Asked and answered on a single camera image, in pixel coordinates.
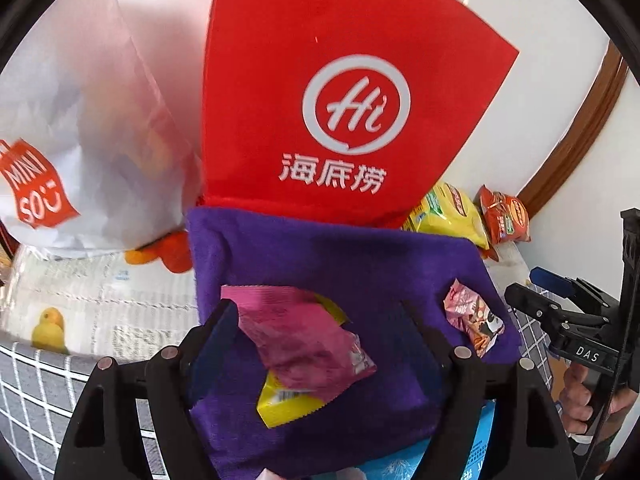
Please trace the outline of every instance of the yellow duck print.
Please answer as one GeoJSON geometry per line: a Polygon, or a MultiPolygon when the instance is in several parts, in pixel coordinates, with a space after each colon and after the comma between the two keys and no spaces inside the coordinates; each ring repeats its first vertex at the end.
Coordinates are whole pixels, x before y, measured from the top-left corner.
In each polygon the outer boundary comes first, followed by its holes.
{"type": "Polygon", "coordinates": [[[56,308],[49,307],[40,314],[40,322],[31,333],[34,348],[68,354],[65,347],[65,318],[56,308]]]}

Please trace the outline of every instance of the snack bag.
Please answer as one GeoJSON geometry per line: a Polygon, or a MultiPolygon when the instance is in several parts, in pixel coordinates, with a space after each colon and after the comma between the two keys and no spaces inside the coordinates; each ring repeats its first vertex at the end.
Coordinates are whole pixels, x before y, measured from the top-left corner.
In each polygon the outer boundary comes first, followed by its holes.
{"type": "Polygon", "coordinates": [[[478,293],[458,280],[444,299],[444,310],[450,325],[467,333],[478,357],[483,357],[504,332],[504,322],[491,312],[478,293]]]}
{"type": "Polygon", "coordinates": [[[489,249],[480,213],[462,191],[438,182],[402,226],[404,231],[468,238],[478,247],[489,249]]]}
{"type": "Polygon", "coordinates": [[[376,371],[328,298],[290,286],[223,285],[221,294],[238,305],[239,327],[269,371],[257,405],[267,428],[322,408],[376,371]]]}
{"type": "Polygon", "coordinates": [[[480,207],[492,244],[530,242],[529,215],[524,204],[514,196],[480,188],[480,207]]]}

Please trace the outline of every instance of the pink snack wrapper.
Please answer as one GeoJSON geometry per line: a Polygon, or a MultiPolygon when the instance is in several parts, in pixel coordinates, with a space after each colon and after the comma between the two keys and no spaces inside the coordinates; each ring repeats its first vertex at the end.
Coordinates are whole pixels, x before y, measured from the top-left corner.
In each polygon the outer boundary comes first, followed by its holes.
{"type": "Polygon", "coordinates": [[[444,299],[444,310],[449,323],[469,336],[478,357],[483,357],[504,332],[504,323],[480,295],[458,280],[444,299]]]}
{"type": "Polygon", "coordinates": [[[223,285],[221,297],[238,305],[240,330],[288,390],[330,402],[376,371],[358,336],[342,329],[312,292],[223,285]]]}

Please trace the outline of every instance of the yellow snack package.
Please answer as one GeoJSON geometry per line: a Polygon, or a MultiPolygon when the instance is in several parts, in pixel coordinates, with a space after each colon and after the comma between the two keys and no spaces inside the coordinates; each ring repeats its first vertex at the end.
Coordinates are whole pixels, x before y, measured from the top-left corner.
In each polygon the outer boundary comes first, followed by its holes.
{"type": "MultiPolygon", "coordinates": [[[[333,301],[316,294],[318,303],[337,321],[339,325],[346,323],[349,318],[333,301]]],[[[309,415],[325,405],[320,399],[306,392],[287,390],[271,371],[267,373],[257,410],[267,428],[275,428],[287,424],[301,416],[309,415]]]]}
{"type": "Polygon", "coordinates": [[[438,182],[420,201],[402,226],[404,231],[468,238],[489,249],[482,218],[471,199],[462,191],[438,182]]]}

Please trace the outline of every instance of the human hand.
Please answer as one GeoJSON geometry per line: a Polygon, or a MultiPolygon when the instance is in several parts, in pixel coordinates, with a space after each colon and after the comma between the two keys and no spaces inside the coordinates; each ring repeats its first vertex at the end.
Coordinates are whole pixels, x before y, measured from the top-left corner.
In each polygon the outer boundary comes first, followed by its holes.
{"type": "MultiPolygon", "coordinates": [[[[560,392],[560,404],[562,404],[562,425],[569,433],[582,434],[587,431],[584,423],[589,420],[593,408],[587,406],[591,400],[591,392],[582,384],[587,378],[589,369],[578,363],[571,363],[571,366],[564,372],[564,390],[560,392]]],[[[609,407],[609,413],[616,413],[631,406],[638,394],[629,388],[623,388],[613,397],[609,407]]]]}

